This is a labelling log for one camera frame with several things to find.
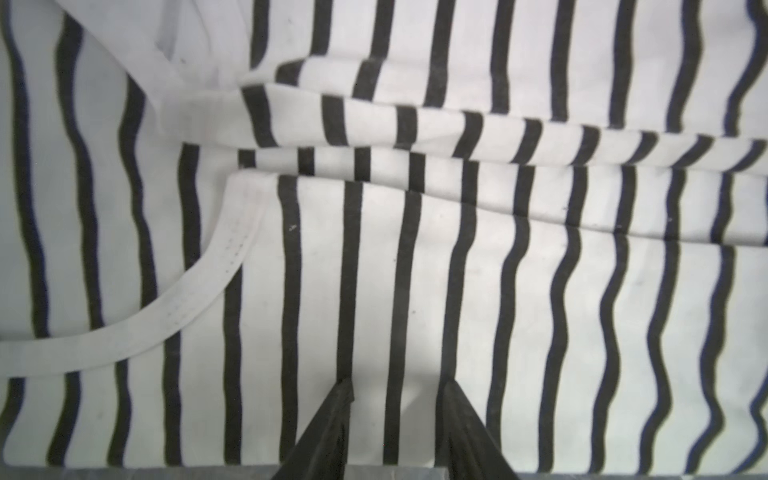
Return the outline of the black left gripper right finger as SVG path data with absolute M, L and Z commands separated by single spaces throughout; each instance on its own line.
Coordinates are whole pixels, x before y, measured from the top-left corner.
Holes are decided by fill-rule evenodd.
M 440 461 L 448 478 L 518 479 L 455 380 L 442 389 Z

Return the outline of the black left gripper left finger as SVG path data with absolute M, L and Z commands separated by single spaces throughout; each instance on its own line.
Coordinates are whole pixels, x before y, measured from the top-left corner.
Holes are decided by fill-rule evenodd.
M 347 378 L 337 382 L 272 478 L 343 479 L 354 399 L 352 381 Z

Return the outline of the black white striped tank top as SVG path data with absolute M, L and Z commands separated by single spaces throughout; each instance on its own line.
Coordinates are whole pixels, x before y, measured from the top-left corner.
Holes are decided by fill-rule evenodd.
M 5 1 L 1 460 L 767 470 L 763 1 Z

